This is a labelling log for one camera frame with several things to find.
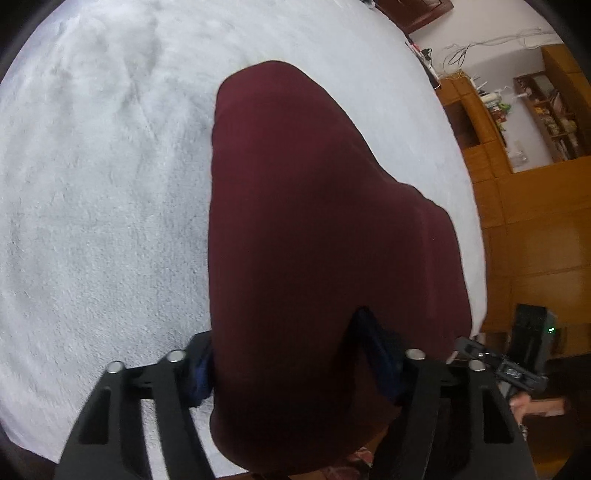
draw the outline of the bed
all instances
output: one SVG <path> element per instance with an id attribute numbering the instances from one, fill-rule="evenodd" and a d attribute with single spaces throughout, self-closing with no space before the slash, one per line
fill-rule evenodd
<path id="1" fill-rule="evenodd" d="M 444 207 L 476 333 L 479 218 L 462 155 L 404 34 L 359 0 L 66 0 L 0 84 L 0 421 L 58 461 L 104 365 L 209 328 L 210 135 L 224 78 L 264 60 L 323 86 L 384 169 Z M 194 412 L 217 476 L 211 404 Z M 155 479 L 166 478 L 149 402 Z"/>

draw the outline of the cable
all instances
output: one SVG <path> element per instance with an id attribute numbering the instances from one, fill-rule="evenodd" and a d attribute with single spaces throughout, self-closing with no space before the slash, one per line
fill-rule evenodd
<path id="1" fill-rule="evenodd" d="M 521 30 L 514 35 L 502 35 L 500 37 L 491 38 L 490 40 L 470 42 L 468 45 L 464 46 L 458 45 L 457 43 L 448 45 L 444 48 L 444 50 L 453 47 L 457 47 L 457 50 L 451 52 L 445 57 L 445 59 L 443 60 L 443 71 L 445 74 L 447 74 L 446 66 L 451 67 L 454 65 L 457 66 L 457 70 L 460 70 L 464 65 L 464 61 L 466 60 L 468 50 L 470 50 L 470 48 L 472 47 L 496 47 L 498 45 L 503 45 L 511 41 L 517 41 L 520 45 L 523 46 L 523 48 L 527 48 L 528 50 L 535 50 L 536 48 L 539 48 L 542 45 L 547 44 L 547 42 L 542 42 L 539 45 L 535 46 L 529 46 L 527 44 L 527 38 L 538 37 L 542 35 L 556 35 L 556 33 L 553 31 L 544 31 L 541 28 L 529 28 L 526 30 Z"/>

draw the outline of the maroon fabric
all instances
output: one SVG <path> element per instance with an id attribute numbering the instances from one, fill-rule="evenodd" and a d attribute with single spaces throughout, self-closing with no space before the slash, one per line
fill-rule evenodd
<path id="1" fill-rule="evenodd" d="M 213 439 L 252 471 L 329 465 L 396 414 L 345 341 L 358 307 L 439 359 L 470 333 L 453 225 L 281 62 L 220 87 L 212 175 Z"/>

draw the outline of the silver screw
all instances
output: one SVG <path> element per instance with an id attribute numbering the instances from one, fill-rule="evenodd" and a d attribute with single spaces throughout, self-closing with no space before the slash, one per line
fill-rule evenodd
<path id="1" fill-rule="evenodd" d="M 472 370 L 473 372 L 483 372 L 484 370 L 486 370 L 486 365 L 482 363 L 480 360 L 470 360 L 468 366 L 470 367 L 470 370 Z"/>
<path id="2" fill-rule="evenodd" d="M 116 374 L 121 372 L 123 369 L 125 368 L 125 364 L 123 362 L 111 362 L 109 365 L 107 365 L 107 372 L 110 374 Z"/>
<path id="3" fill-rule="evenodd" d="M 171 362 L 172 364 L 176 362 L 180 362 L 183 358 L 185 358 L 187 354 L 184 350 L 173 350 L 172 352 L 168 352 L 166 355 L 166 360 Z"/>
<path id="4" fill-rule="evenodd" d="M 406 356 L 411 360 L 425 360 L 425 352 L 418 348 L 409 348 L 406 351 Z"/>

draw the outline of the dark brown wooden furniture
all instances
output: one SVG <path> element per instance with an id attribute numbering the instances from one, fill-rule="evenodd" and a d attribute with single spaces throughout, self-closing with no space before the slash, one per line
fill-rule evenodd
<path id="1" fill-rule="evenodd" d="M 453 9 L 451 0 L 376 0 L 376 5 L 407 35 Z"/>

